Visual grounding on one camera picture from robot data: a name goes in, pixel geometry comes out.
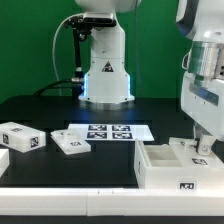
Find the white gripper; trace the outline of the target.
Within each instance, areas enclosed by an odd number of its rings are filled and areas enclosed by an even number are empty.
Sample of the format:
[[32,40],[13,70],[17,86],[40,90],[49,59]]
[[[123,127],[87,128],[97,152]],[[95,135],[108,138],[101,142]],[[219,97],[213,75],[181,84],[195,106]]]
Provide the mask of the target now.
[[[208,156],[216,139],[224,140],[224,80],[213,79],[203,88],[194,84],[194,78],[191,73],[184,74],[181,109],[195,121],[193,135],[199,139],[197,153]],[[201,126],[210,134],[201,134]]]

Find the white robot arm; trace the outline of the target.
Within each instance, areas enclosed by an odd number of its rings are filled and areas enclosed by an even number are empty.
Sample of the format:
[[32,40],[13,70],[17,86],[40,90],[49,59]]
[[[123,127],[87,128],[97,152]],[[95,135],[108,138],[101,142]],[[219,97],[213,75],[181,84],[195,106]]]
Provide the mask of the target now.
[[[116,14],[141,1],[75,0],[84,10],[78,23],[92,36],[81,101],[104,107],[134,100],[124,68],[125,33]],[[178,0],[176,25],[192,41],[182,61],[181,109],[195,121],[196,149],[205,155],[216,140],[224,141],[224,0]]]

